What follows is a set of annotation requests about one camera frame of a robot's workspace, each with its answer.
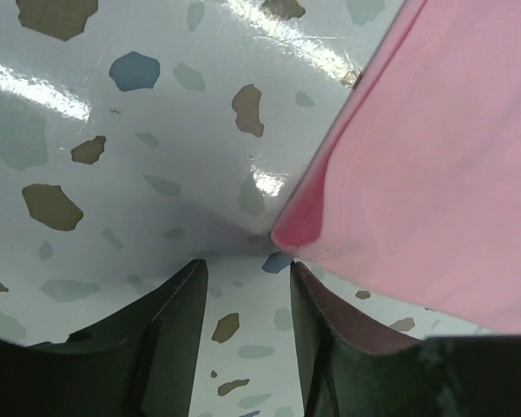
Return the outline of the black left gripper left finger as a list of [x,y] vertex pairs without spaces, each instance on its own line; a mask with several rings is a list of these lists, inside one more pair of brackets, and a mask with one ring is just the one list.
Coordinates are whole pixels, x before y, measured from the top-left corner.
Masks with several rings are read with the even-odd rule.
[[208,289],[193,260],[157,289],[72,333],[35,345],[35,416],[186,416]]

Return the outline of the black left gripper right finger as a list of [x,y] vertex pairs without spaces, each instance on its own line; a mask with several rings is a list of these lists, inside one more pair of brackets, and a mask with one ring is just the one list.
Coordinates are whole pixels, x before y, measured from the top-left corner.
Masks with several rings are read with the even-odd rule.
[[417,340],[326,288],[301,262],[290,269],[300,391],[306,416],[419,416]]

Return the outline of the pink t shirt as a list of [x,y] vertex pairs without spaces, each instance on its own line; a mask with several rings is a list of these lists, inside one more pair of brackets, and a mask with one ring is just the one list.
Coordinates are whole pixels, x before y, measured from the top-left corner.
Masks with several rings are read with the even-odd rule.
[[521,334],[521,1],[407,1],[272,229],[381,295]]

